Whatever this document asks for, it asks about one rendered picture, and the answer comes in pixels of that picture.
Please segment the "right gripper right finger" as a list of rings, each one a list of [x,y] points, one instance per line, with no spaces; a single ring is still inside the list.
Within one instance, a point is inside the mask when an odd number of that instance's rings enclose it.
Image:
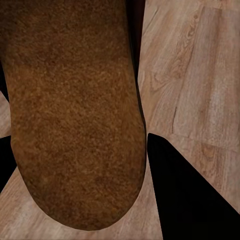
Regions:
[[[164,137],[146,142],[163,240],[240,240],[240,214]]]

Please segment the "sandal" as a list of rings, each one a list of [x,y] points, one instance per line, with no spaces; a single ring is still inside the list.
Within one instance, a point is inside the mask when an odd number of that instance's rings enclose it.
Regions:
[[[0,0],[0,91],[10,146],[36,204],[99,231],[143,187],[138,85],[146,0]]]

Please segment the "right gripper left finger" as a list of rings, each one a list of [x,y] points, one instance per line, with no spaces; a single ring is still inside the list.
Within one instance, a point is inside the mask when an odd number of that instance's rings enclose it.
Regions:
[[[0,138],[0,193],[17,167],[10,140],[11,135]]]

